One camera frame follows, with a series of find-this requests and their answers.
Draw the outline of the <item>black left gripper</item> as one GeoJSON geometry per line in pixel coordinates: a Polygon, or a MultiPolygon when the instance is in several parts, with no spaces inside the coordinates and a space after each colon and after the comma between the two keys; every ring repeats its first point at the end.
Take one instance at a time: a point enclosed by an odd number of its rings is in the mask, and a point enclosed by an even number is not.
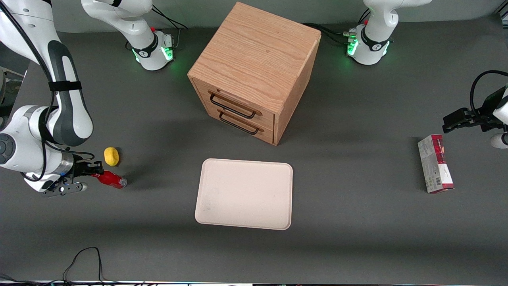
{"type": "Polygon", "coordinates": [[[456,129],[480,125],[482,132],[492,129],[507,130],[507,87],[490,94],[480,108],[473,112],[459,108],[443,118],[443,132],[448,134],[456,129]]]}

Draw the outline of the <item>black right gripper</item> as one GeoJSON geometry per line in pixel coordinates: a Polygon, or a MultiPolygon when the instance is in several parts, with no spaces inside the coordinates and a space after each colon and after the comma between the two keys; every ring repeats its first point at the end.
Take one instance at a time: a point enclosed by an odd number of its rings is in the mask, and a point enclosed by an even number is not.
{"type": "Polygon", "coordinates": [[[104,174],[101,161],[90,162],[80,155],[64,154],[61,163],[64,169],[60,172],[60,182],[64,184],[78,183],[79,177],[100,177],[104,174]]]}

